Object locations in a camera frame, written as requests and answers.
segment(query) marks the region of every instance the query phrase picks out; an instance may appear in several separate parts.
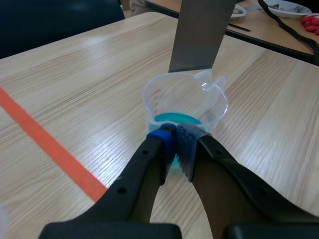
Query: wooden table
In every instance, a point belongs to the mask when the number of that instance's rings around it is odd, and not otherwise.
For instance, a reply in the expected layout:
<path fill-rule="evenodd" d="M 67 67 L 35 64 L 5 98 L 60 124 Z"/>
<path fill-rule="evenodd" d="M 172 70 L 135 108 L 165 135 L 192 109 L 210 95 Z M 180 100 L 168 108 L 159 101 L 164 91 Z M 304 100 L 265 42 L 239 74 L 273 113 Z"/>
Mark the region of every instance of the wooden table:
<path fill-rule="evenodd" d="M 0 86 L 109 187 L 146 137 L 142 89 L 168 72 L 176 25 L 145 13 L 2 59 Z M 319 215 L 319 67 L 225 36 L 212 72 L 227 77 L 229 97 L 215 138 Z M 0 108 L 6 238 L 36 238 L 46 223 L 71 219 L 93 201 L 11 116 Z M 211 238 L 199 197 L 179 168 L 160 188 L 152 222 L 177 223 L 186 239 Z"/>
<path fill-rule="evenodd" d="M 148 7 L 173 17 L 178 17 L 181 2 L 182 0 L 146 0 Z M 246 7 L 259 4 L 257 0 L 245 0 L 239 5 Z M 299 34 L 319 43 L 319 36 L 305 31 L 300 19 L 281 18 L 281 20 Z M 280 28 L 263 10 L 247 11 L 245 17 L 234 19 L 231 23 L 251 31 L 245 32 L 228 27 L 227 35 L 306 61 L 309 54 L 313 54 L 309 46 L 299 42 Z"/>

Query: black strap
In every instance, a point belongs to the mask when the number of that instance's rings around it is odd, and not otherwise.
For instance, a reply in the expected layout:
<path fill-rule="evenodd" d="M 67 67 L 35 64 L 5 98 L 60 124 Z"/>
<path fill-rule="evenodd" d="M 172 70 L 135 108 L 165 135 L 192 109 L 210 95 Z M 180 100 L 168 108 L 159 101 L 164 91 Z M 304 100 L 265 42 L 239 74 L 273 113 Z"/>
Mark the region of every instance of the black strap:
<path fill-rule="evenodd" d="M 268 5 L 264 2 L 264 0 L 258 0 L 258 3 L 260 4 L 260 6 L 264 9 L 264 11 L 267 13 L 267 15 L 269 17 L 271 17 L 273 20 L 275 20 L 279 26 L 285 30 L 286 32 L 288 32 L 291 36 L 293 36 L 295 39 L 297 39 L 298 41 L 302 41 L 305 44 L 307 44 L 308 46 L 311 47 L 311 49 L 314 52 L 313 55 L 313 61 L 312 63 L 319 66 L 319 45 L 316 41 L 307 38 L 305 36 L 300 35 L 299 33 L 297 33 L 294 29 L 292 29 L 291 27 L 287 26 L 286 24 L 284 24 L 279 17 L 277 17 L 276 15 L 274 15 L 268 8 Z"/>

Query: metal blade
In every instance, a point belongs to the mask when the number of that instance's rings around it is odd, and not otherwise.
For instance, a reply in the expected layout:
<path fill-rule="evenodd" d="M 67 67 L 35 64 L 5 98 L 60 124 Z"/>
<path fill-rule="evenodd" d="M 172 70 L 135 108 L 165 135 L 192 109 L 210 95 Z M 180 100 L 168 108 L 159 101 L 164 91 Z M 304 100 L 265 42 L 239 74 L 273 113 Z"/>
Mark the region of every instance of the metal blade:
<path fill-rule="evenodd" d="M 212 68 L 236 0 L 183 0 L 169 72 Z"/>

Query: measuring cup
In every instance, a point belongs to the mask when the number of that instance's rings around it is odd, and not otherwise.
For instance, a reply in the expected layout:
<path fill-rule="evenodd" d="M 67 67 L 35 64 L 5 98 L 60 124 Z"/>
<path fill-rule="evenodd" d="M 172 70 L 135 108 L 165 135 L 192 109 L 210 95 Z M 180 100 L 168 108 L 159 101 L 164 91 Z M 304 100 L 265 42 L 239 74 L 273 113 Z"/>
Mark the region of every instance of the measuring cup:
<path fill-rule="evenodd" d="M 192 123 L 211 132 L 228 109 L 225 77 L 212 81 L 210 70 L 197 74 L 167 73 L 152 78 L 143 89 L 148 131 L 163 123 Z"/>

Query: table edge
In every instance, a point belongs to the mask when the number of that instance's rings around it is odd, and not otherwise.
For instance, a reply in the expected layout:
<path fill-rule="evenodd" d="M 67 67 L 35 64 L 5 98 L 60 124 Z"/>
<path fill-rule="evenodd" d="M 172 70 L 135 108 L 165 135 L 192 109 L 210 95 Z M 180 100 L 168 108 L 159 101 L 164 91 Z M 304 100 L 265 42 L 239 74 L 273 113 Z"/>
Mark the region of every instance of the table edge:
<path fill-rule="evenodd" d="M 152 9 L 158 11 L 159 13 L 162 13 L 162 14 L 174 17 L 174 18 L 179 17 L 179 12 L 177 12 L 177 11 L 174 11 L 174 10 L 171 10 L 169 8 L 158 5 L 156 3 L 150 2 L 149 0 L 145 0 L 144 2 L 145 2 L 147 7 L 152 8 Z M 252 36 L 247 36 L 243 33 L 239 33 L 236 31 L 229 30 L 229 29 L 226 29 L 225 34 L 228 36 L 237 38 L 239 40 L 243 40 L 243 41 L 246 41 L 248 43 L 266 48 L 268 50 L 272 50 L 272 51 L 296 58 L 298 60 L 302 60 L 302 61 L 313 64 L 313 55 L 311 55 L 311 54 L 308 54 L 308 53 L 305 53 L 302 51 L 293 50 L 291 48 L 277 45 L 277 44 L 274 44 L 274 43 L 271 43 L 268 41 L 264 41 L 264 40 L 261 40 L 261 39 L 258 39 L 258 38 L 252 37 Z"/>

